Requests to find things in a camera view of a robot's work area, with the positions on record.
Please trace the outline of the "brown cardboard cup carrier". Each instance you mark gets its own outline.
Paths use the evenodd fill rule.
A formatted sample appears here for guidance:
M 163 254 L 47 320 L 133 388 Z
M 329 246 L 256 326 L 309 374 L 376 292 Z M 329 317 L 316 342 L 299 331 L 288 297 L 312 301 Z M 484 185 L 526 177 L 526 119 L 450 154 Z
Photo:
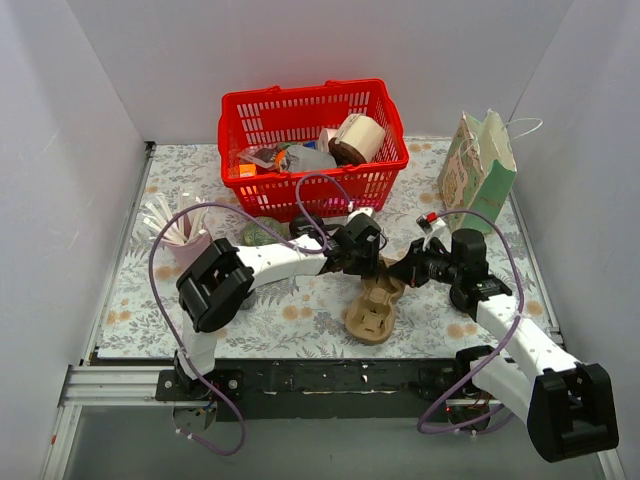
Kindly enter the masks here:
M 386 342 L 396 322 L 396 304 L 406 285 L 388 275 L 394 260 L 382 257 L 381 270 L 373 277 L 361 278 L 361 293 L 351 302 L 345 316 L 347 332 L 367 345 Z

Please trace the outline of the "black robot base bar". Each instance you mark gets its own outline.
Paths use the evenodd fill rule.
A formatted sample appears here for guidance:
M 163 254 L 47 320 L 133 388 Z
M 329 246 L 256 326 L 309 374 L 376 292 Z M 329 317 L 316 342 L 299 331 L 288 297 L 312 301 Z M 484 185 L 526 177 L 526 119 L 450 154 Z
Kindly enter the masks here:
M 205 378 L 247 420 L 418 418 L 457 380 L 452 359 L 220 359 Z

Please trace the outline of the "black paper coffee cup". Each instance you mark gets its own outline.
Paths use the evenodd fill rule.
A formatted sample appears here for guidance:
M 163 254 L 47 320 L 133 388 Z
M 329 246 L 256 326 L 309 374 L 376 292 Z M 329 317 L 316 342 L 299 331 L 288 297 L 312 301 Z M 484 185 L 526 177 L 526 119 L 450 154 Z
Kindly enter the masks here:
M 324 230 L 324 221 L 315 214 L 311 214 L 307 218 L 300 213 L 289 222 L 288 229 L 292 239 L 299 238 L 303 235 L 317 234 L 319 230 Z

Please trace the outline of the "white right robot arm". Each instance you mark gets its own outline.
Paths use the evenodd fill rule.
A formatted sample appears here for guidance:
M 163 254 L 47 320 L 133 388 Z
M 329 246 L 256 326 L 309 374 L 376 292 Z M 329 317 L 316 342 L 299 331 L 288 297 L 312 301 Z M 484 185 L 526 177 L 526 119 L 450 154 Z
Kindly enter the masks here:
M 432 406 L 460 394 L 490 394 L 527 427 L 538 454 L 553 463 L 612 450 L 619 444 L 611 379 L 599 364 L 563 350 L 531 319 L 512 291 L 489 270 L 483 235 L 459 229 L 444 248 L 437 238 L 416 240 L 390 277 L 416 288 L 449 285 L 459 311 L 498 339 L 456 355 L 453 385 Z

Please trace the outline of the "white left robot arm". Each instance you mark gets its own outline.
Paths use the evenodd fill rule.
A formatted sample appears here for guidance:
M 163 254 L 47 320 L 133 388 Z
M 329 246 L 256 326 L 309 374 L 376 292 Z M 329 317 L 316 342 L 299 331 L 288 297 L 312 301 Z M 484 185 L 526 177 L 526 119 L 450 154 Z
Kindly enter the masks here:
M 226 327 L 259 287 L 300 276 L 341 272 L 371 277 L 378 273 L 380 251 L 388 239 L 365 209 L 344 225 L 313 215 L 289 223 L 292 247 L 281 242 L 234 246 L 213 241 L 179 277 L 182 309 L 181 346 L 174 355 L 177 384 L 193 400 L 213 386 L 215 333 Z

